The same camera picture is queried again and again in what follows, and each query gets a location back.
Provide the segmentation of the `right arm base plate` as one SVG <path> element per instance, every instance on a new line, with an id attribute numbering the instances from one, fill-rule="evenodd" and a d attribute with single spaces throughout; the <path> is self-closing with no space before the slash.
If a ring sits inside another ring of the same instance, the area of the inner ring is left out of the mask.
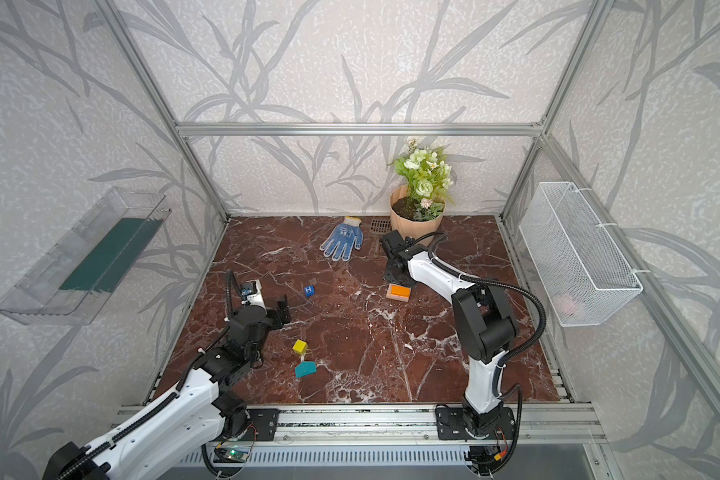
<path id="1" fill-rule="evenodd" d="M 434 409 L 439 440 L 514 440 L 518 426 L 514 412 L 503 402 L 487 413 L 464 404 L 437 404 Z"/>

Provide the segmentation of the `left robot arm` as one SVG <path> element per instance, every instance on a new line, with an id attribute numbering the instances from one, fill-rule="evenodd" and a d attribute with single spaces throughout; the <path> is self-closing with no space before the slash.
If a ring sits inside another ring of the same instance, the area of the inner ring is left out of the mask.
<path id="1" fill-rule="evenodd" d="M 49 459 L 46 479 L 157 479 L 214 440 L 240 437 L 250 424 L 247 404 L 233 393 L 262 360 L 270 332 L 291 320 L 288 301 L 269 307 L 259 281 L 237 284 L 227 273 L 225 326 L 179 380 L 127 421 L 84 446 L 69 442 Z"/>

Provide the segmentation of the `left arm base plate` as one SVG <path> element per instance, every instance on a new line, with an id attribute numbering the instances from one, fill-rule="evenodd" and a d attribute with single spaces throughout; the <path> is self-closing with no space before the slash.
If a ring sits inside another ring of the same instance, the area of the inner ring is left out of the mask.
<path id="1" fill-rule="evenodd" d="M 248 409 L 247 422 L 241 441 L 272 442 L 278 426 L 280 410 L 277 408 Z"/>

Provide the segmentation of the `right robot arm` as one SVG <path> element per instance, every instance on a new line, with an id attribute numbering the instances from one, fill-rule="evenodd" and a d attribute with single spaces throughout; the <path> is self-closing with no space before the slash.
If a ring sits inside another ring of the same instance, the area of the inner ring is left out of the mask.
<path id="1" fill-rule="evenodd" d="M 384 278 L 391 284 L 413 287 L 422 284 L 447 300 L 455 319 L 457 337 L 470 358 L 469 380 L 461 407 L 461 418 L 445 418 L 442 439 L 495 436 L 500 429 L 518 433 L 520 413 L 504 405 L 501 391 L 503 371 L 509 360 L 536 344 L 545 331 L 547 313 L 543 303 L 519 286 L 483 279 L 444 262 L 436 254 L 443 232 L 417 239 L 393 230 L 380 239 L 387 257 Z M 507 293 L 516 292 L 534 306 L 538 326 L 530 338 L 515 346 L 520 327 Z"/>

